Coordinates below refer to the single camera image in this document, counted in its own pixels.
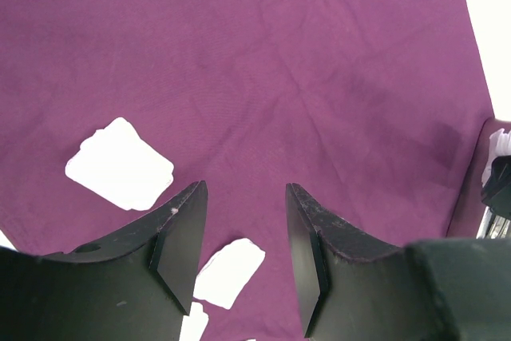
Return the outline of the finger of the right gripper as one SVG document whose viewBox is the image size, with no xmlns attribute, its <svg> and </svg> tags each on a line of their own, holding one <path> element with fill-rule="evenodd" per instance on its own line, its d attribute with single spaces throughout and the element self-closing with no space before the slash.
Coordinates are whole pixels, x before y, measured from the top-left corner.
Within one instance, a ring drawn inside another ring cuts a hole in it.
<svg viewBox="0 0 511 341">
<path fill-rule="evenodd" d="M 510 156 L 497 157 L 481 191 L 481 201 L 498 216 L 510 217 Z"/>
</svg>

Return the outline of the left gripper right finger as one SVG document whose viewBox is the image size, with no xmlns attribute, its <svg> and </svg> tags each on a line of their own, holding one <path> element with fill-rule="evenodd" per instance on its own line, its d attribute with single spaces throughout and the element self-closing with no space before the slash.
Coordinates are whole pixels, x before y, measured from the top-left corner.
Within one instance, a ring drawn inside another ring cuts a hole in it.
<svg viewBox="0 0 511 341">
<path fill-rule="evenodd" d="M 510 242 L 397 247 L 286 187 L 287 234 L 310 340 L 507 340 Z"/>
</svg>

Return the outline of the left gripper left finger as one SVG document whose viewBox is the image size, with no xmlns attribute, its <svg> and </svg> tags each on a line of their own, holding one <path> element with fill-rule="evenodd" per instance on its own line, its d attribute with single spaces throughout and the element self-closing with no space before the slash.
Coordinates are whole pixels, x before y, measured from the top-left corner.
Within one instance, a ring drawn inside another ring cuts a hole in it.
<svg viewBox="0 0 511 341">
<path fill-rule="evenodd" d="M 1 250 L 4 340 L 177 340 L 207 217 L 204 181 L 72 252 Z"/>
</svg>

